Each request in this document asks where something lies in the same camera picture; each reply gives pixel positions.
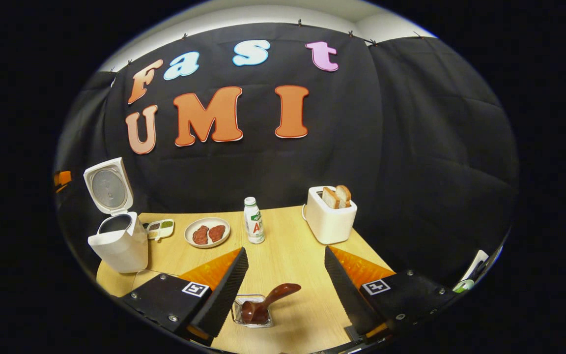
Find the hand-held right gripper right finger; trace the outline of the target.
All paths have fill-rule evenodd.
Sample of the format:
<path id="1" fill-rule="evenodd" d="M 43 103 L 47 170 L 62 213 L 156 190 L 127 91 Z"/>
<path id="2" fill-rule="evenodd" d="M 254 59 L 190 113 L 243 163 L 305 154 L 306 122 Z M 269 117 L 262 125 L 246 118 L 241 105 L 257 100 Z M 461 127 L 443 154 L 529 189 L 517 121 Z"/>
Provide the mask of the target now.
<path id="1" fill-rule="evenodd" d="M 393 272 L 326 246 L 324 266 L 355 331 L 370 341 L 420 327 L 462 294 L 417 271 Z"/>

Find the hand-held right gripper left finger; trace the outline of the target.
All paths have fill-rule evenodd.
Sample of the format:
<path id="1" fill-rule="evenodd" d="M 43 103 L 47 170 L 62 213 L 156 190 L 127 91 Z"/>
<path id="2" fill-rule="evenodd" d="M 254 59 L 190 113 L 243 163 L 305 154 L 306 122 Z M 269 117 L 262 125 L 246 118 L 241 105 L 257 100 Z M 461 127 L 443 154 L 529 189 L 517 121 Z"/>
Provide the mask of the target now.
<path id="1" fill-rule="evenodd" d="M 160 273 L 120 300 L 164 330 L 209 346 L 248 269 L 246 249 L 240 247 L 183 275 Z"/>

